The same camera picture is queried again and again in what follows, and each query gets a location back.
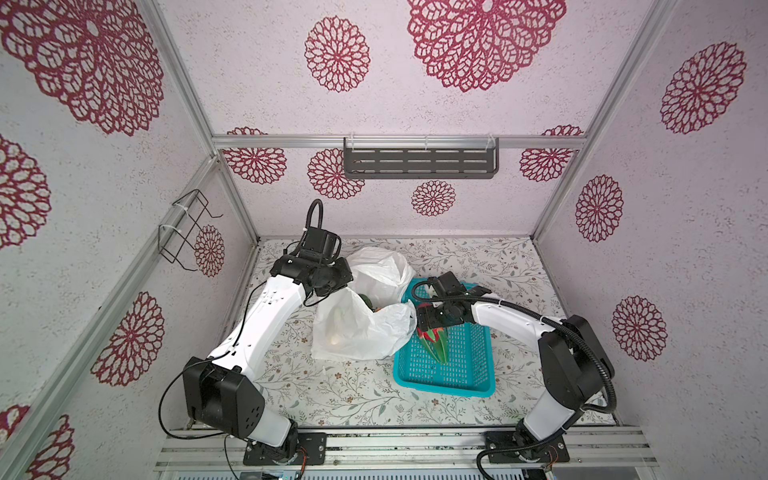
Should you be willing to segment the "green avocado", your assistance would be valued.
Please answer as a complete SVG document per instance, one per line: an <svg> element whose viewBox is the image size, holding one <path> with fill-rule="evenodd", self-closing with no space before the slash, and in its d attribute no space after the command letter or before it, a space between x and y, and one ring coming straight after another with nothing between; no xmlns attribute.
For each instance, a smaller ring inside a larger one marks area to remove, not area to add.
<svg viewBox="0 0 768 480"><path fill-rule="evenodd" d="M364 302L364 304L371 310L376 311L377 308L373 305L372 300L365 294L359 294L359 297Z"/></svg>

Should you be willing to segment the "white plastic bag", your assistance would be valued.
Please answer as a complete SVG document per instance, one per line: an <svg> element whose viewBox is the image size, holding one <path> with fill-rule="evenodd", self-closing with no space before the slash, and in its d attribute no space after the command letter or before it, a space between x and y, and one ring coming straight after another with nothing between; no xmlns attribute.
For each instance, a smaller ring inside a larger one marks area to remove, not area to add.
<svg viewBox="0 0 768 480"><path fill-rule="evenodd" d="M373 361L394 355L412 337L416 308L404 300L415 270L406 257L364 247L347 257L353 281L317 307L311 356L318 361ZM359 294L377 308L371 311Z"/></svg>

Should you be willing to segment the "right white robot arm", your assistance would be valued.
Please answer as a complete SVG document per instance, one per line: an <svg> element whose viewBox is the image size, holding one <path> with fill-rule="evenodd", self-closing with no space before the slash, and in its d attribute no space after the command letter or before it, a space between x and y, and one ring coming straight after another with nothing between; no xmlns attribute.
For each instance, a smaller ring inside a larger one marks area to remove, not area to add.
<svg viewBox="0 0 768 480"><path fill-rule="evenodd" d="M544 392L516 427L520 446L557 439L586 412L615 412L615 369L585 318L550 318L485 287L468 289L451 272L416 282L410 295L417 304L417 330L430 340L436 329L474 324L538 353Z"/></svg>

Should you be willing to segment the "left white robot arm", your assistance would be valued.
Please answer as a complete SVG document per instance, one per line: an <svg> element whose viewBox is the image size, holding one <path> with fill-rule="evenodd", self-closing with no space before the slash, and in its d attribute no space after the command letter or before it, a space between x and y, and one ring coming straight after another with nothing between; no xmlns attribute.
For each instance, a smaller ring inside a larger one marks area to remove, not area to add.
<svg viewBox="0 0 768 480"><path fill-rule="evenodd" d="M267 408L255 386L257 370L284 324L309 299L324 300L353 280L341 239L307 227L297 247L273 264L243 320L207 358L190 358L181 375L187 413L235 438L292 447L291 420Z"/></svg>

